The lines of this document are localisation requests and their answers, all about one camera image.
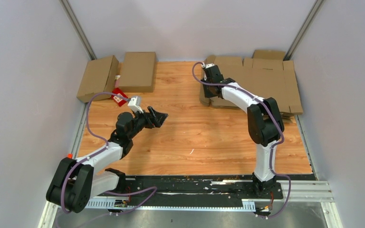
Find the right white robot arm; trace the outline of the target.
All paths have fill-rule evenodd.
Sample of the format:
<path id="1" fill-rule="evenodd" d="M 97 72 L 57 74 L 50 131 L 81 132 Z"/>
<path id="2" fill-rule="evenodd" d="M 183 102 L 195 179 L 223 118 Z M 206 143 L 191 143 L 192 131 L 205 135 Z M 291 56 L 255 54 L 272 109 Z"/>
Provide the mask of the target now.
<path id="1" fill-rule="evenodd" d="M 253 194 L 265 198 L 276 184 L 275 153 L 284 141 L 284 124 L 277 101 L 259 97 L 231 78 L 224 78 L 215 64 L 202 64 L 201 83 L 207 98 L 219 97 L 235 104 L 247 115 L 250 138 L 256 144 L 256 168 L 252 175 Z"/>

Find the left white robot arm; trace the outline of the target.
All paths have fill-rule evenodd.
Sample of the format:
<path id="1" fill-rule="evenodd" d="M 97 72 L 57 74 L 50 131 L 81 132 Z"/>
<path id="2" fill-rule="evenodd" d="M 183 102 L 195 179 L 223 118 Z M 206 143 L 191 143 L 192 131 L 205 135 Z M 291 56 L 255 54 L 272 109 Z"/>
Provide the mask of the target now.
<path id="1" fill-rule="evenodd" d="M 123 112 L 118 115 L 115 130 L 96 151 L 59 162 L 46 193 L 46 200 L 61 206 L 66 213 L 81 212 L 92 197 L 110 191 L 115 196 L 126 192 L 125 174 L 108 168 L 123 159 L 133 146 L 133 138 L 144 128 L 160 128 L 168 114 L 154 110 Z"/>

